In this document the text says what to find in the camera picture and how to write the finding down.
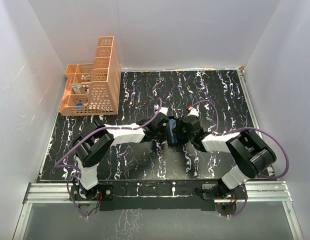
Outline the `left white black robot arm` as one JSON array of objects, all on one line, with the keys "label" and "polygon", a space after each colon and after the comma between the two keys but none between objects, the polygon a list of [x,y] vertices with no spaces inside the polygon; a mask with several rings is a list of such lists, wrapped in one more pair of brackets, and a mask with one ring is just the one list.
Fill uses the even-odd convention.
[{"label": "left white black robot arm", "polygon": [[97,167],[102,158],[112,146],[128,143],[145,143],[152,140],[164,141],[166,127],[170,118],[159,112],[153,120],[141,120],[129,125],[112,126],[92,123],[88,132],[81,133],[73,142],[78,167],[80,171],[79,187],[77,192],[87,200],[92,200],[98,195]]}]

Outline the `black sunglasses case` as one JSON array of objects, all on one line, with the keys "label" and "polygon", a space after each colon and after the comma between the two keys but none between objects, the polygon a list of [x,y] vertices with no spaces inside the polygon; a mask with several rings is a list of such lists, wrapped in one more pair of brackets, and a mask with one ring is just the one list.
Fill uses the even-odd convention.
[{"label": "black sunglasses case", "polygon": [[169,147],[181,146],[189,141],[183,129],[184,125],[180,118],[169,117],[166,126],[166,140]]}]

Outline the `grey white small box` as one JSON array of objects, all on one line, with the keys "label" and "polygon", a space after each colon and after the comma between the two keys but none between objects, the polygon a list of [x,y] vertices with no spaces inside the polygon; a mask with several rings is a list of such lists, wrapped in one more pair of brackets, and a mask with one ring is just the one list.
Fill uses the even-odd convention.
[{"label": "grey white small box", "polygon": [[73,90],[74,94],[76,94],[76,95],[86,94],[85,87],[80,83],[73,83],[72,84],[72,90]]}]

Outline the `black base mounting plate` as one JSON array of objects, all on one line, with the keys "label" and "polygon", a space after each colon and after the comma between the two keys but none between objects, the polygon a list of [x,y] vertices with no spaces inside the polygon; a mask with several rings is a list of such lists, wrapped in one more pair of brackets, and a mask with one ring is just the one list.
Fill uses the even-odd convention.
[{"label": "black base mounting plate", "polygon": [[244,185],[229,190],[217,180],[102,180],[90,190],[72,180],[69,200],[77,206],[96,205],[96,211],[199,209],[234,214],[237,203],[247,200]]}]

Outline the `orange plastic desk organizer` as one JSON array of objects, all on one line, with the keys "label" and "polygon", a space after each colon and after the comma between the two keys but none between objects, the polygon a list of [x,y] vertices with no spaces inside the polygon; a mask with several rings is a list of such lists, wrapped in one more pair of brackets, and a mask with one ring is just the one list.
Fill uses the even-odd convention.
[{"label": "orange plastic desk organizer", "polygon": [[[121,66],[114,36],[100,37],[94,61],[68,64],[65,75],[67,82],[59,108],[62,116],[118,114]],[[82,84],[86,94],[74,94],[72,84]]]}]

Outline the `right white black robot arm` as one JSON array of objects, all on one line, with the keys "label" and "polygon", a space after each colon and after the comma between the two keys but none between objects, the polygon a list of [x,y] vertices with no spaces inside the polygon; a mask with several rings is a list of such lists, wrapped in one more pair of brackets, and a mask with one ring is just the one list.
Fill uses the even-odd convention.
[{"label": "right white black robot arm", "polygon": [[238,186],[256,178],[277,160],[274,151],[253,129],[219,135],[204,131],[195,115],[169,120],[167,142],[172,146],[191,142],[201,152],[230,154],[235,166],[219,178],[216,185],[202,190],[225,199],[234,195]]}]

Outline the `aluminium frame rail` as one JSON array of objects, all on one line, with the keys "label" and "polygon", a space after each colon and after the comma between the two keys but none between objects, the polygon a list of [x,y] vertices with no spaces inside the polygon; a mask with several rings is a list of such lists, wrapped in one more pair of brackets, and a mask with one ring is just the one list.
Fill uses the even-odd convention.
[{"label": "aluminium frame rail", "polygon": [[[245,101],[246,101],[246,104],[247,104],[247,107],[248,107],[248,110],[249,110],[249,114],[250,114],[251,120],[253,122],[253,126],[255,128],[259,129],[260,126],[259,126],[259,123],[258,123],[258,120],[257,120],[257,117],[256,117],[256,113],[255,113],[255,110],[254,110],[254,107],[253,107],[253,104],[252,104],[252,101],[251,101],[251,98],[250,98],[250,95],[249,95],[247,83],[246,83],[245,76],[244,76],[244,70],[242,70],[241,67],[238,67],[236,69],[236,72],[237,72],[237,75],[238,75],[238,78],[239,78],[239,82],[240,82],[240,85],[241,85],[241,88],[242,88],[242,91],[243,91],[243,94],[244,94],[244,97],[245,97]],[[257,134],[261,138],[263,138],[261,132],[257,132]],[[274,171],[273,171],[273,167],[272,166],[268,167],[266,170],[264,170],[262,172],[262,174],[267,175],[267,176],[270,176],[270,174],[272,175],[273,173],[274,173]]]}]

